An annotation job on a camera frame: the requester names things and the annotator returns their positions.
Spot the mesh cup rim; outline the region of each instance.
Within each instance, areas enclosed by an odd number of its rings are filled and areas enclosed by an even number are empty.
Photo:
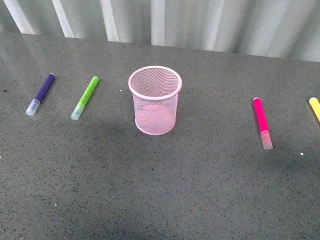
[[[164,95],[164,96],[145,96],[145,95],[142,95],[140,93],[138,93],[136,90],[133,89],[132,85],[131,85],[131,82],[132,82],[132,78],[139,72],[141,71],[144,71],[146,69],[164,69],[164,70],[167,70],[171,73],[173,73],[177,79],[178,79],[178,86],[176,88],[176,90],[174,90],[172,93],[168,94],[168,95]],[[139,68],[138,70],[136,70],[134,73],[131,74],[131,76],[129,77],[129,81],[128,81],[128,85],[129,85],[129,89],[130,91],[137,97],[141,98],[141,99],[144,99],[144,100],[149,100],[149,101],[159,101],[159,100],[166,100],[166,99],[169,99],[173,96],[175,96],[177,93],[180,92],[181,90],[181,87],[182,87],[182,79],[180,77],[180,75],[172,70],[171,68],[168,68],[168,67],[165,67],[165,66],[145,66],[145,67],[142,67],[142,68]]]

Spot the white curtain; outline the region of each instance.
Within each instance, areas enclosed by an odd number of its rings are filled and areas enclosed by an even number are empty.
[[[320,0],[0,0],[0,31],[320,62]]]

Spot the gray countertop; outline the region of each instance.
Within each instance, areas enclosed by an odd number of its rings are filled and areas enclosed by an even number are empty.
[[[150,65],[183,81],[161,136],[138,130],[128,88]],[[317,62],[0,32],[0,239],[320,239],[319,76]]]

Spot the pink marker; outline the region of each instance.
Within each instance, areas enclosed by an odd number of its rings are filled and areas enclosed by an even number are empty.
[[[253,107],[256,115],[256,119],[258,121],[259,125],[259,130],[260,130],[260,135],[262,139],[262,144],[263,148],[265,150],[271,150],[273,148],[269,130],[268,130],[268,125],[266,121],[266,117],[264,114],[264,109],[262,107],[262,103],[260,98],[256,97],[253,99]]]

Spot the metal mesh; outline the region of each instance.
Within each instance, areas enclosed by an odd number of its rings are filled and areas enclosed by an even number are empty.
[[[135,123],[142,132],[161,135],[175,126],[181,86],[180,76],[166,67],[144,67],[131,75]]]

